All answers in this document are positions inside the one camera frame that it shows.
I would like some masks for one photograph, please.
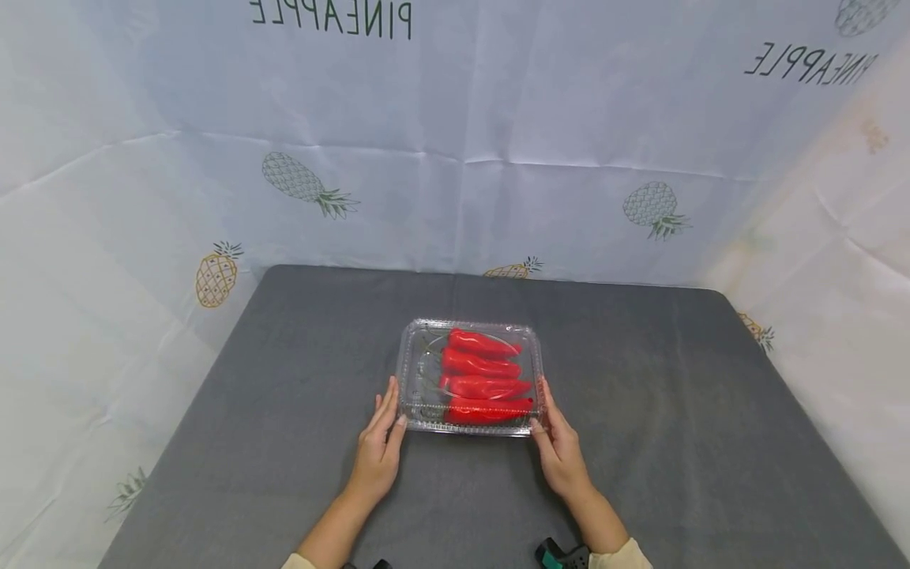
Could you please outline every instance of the red chili pepper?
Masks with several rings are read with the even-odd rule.
[[[531,412],[534,400],[482,401],[453,397],[446,410],[445,421],[458,425],[489,425],[518,419]]]
[[[530,391],[531,382],[491,379],[479,375],[443,375],[440,387],[455,397],[507,400]]]
[[[449,347],[442,349],[442,369],[456,371],[462,375],[512,380],[521,375],[521,366],[513,361],[485,360],[480,356],[455,351]]]
[[[518,344],[507,344],[484,334],[466,332],[459,328],[453,328],[449,332],[449,345],[458,351],[497,360],[513,358],[521,353],[521,346]]]

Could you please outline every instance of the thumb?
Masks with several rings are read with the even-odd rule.
[[[531,419],[531,437],[537,443],[537,448],[541,450],[542,461],[559,460],[556,456],[556,450],[553,449],[553,441],[550,440],[550,435],[537,419]]]
[[[386,441],[385,456],[398,459],[399,452],[401,451],[401,441],[404,439],[405,425],[407,424],[408,418],[404,415],[401,415],[398,420],[395,421],[392,430],[389,432],[389,439]]]

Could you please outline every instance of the gray pineapple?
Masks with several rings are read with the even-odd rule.
[[[665,241],[691,227],[686,224],[688,218],[676,215],[676,196],[663,182],[649,182],[633,191],[622,204],[622,211],[635,225],[651,227],[648,239]]]
[[[901,0],[841,0],[834,25],[841,36],[853,37],[881,24]]]
[[[350,194],[339,193],[340,189],[326,190],[316,174],[284,152],[268,153],[262,160],[262,175],[286,195],[318,204],[322,215],[332,219],[344,219],[360,203],[349,199]]]

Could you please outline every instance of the wrist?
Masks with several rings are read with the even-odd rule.
[[[591,503],[600,495],[601,493],[594,487],[594,484],[590,480],[586,480],[584,483],[574,484],[570,490],[562,494],[561,498],[569,509],[574,511],[576,508]]]
[[[372,513],[373,509],[376,508],[379,499],[356,486],[348,485],[341,491],[341,494],[335,499],[335,502],[339,503],[339,505],[346,510],[367,517]]]

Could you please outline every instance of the white backdrop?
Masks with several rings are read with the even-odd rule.
[[[908,23],[898,0],[0,6],[0,566],[96,566],[276,263],[719,288],[910,550]]]

